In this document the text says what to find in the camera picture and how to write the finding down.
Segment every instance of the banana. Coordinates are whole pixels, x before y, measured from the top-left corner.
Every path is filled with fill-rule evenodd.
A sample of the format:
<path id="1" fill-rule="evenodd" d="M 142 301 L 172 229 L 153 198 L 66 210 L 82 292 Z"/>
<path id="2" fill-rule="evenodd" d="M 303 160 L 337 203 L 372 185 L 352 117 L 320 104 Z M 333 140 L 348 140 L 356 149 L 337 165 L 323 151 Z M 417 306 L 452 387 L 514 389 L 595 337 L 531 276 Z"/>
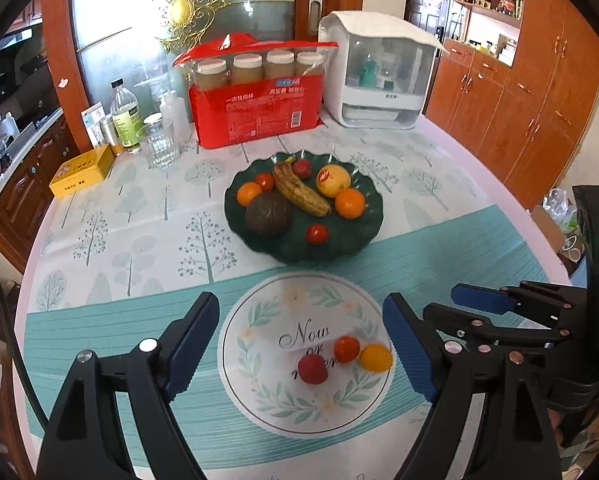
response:
<path id="1" fill-rule="evenodd" d="M 272 170 L 275 186 L 289 202 L 312 216 L 326 216 L 331 206 L 316 191 L 304 184 L 295 174 L 291 162 L 278 162 Z"/>

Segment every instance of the avocado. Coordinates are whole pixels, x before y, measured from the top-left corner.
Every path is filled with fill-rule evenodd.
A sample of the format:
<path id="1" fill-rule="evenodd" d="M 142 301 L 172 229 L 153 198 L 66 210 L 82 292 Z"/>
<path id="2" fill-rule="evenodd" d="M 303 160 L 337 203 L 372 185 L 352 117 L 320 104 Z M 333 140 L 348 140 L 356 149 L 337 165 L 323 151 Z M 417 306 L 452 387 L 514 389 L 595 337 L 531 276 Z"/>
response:
<path id="1" fill-rule="evenodd" d="M 292 222 L 292 205 L 276 191 L 258 195 L 246 208 L 246 225 L 260 236 L 278 237 L 288 232 Z"/>

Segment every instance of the pink table edge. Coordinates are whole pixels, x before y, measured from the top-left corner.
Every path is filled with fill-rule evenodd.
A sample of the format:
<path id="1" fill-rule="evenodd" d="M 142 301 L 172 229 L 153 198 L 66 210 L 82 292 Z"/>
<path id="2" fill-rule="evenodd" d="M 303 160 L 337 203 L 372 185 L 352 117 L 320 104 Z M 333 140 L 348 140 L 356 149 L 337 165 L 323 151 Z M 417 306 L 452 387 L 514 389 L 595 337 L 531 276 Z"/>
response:
<path id="1" fill-rule="evenodd" d="M 330 117 L 324 117 L 324 122 L 327 125 L 331 121 L 332 119 Z M 419 130 L 430 140 L 436 142 L 439 147 L 451 154 L 451 156 L 460 163 L 467 174 L 473 178 L 481 189 L 484 190 L 490 199 L 499 206 L 509 221 L 515 226 L 519 235 L 524 238 L 533 254 L 535 254 L 539 264 L 546 273 L 548 281 L 558 285 L 570 285 L 571 282 L 566 267 L 564 267 L 564 264 L 559 257 L 553 252 L 553 249 L 550 247 L 544 235 L 541 233 L 535 222 L 532 221 L 529 213 L 519 204 L 519 202 L 517 202 L 511 192 L 508 191 L 508 189 L 506 189 L 506 187 L 497 180 L 497 178 L 472 153 L 468 152 L 468 150 L 458 143 L 457 140 L 447 134 L 439 126 L 431 123 L 426 117 L 420 116 L 417 119 L 415 129 Z M 24 333 L 26 329 L 26 316 L 32 298 L 34 269 L 37 267 L 41 250 L 58 207 L 59 200 L 55 198 L 41 223 L 23 275 L 22 289 L 20 290 L 14 326 L 15 336 L 19 343 L 22 355 Z M 12 380 L 15 407 L 23 443 L 26 452 L 28 453 L 32 468 L 36 470 L 39 458 L 39 448 L 36 446 L 36 437 L 33 438 L 28 426 L 25 393 L 19 375 L 13 374 Z"/>

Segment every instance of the metal can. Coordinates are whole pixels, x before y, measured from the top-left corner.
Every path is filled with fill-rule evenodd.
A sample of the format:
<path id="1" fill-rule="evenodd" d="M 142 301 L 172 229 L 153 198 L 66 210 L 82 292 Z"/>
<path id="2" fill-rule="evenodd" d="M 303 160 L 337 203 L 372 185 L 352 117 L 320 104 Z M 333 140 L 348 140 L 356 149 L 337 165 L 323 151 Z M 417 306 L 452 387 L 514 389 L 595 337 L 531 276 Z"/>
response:
<path id="1" fill-rule="evenodd" d="M 108 114 L 102 120 L 100 120 L 100 128 L 102 129 L 103 138 L 112 149 L 112 154 L 119 156 L 124 153 L 124 147 L 119 142 L 117 136 L 117 130 L 115 129 L 115 123 L 112 121 L 112 115 Z"/>

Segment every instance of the red tomato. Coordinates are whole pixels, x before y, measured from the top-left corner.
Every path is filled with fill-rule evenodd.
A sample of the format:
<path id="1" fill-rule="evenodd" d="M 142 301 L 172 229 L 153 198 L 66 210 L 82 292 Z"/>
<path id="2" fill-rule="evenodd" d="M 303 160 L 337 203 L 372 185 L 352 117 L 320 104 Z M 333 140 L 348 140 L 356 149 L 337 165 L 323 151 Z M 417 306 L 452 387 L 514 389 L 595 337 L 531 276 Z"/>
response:
<path id="1" fill-rule="evenodd" d="M 270 173 L 260 173 L 255 177 L 255 182 L 260 185 L 264 191 L 272 191 L 275 187 L 275 179 Z"/>
<path id="2" fill-rule="evenodd" d="M 321 245 L 328 239 L 328 227 L 321 224 L 313 224 L 306 231 L 306 240 L 309 244 Z"/>
<path id="3" fill-rule="evenodd" d="M 310 178 L 313 174 L 313 166 L 310 164 L 309 160 L 300 158 L 293 162 L 293 171 L 300 178 Z"/>
<path id="4" fill-rule="evenodd" d="M 324 358 L 320 354 L 307 354 L 298 364 L 297 371 L 301 380 L 308 384 L 321 384 L 328 378 Z"/>
<path id="5" fill-rule="evenodd" d="M 335 359 L 342 364 L 350 363 L 359 355 L 359 341 L 350 335 L 343 335 L 335 341 Z"/>

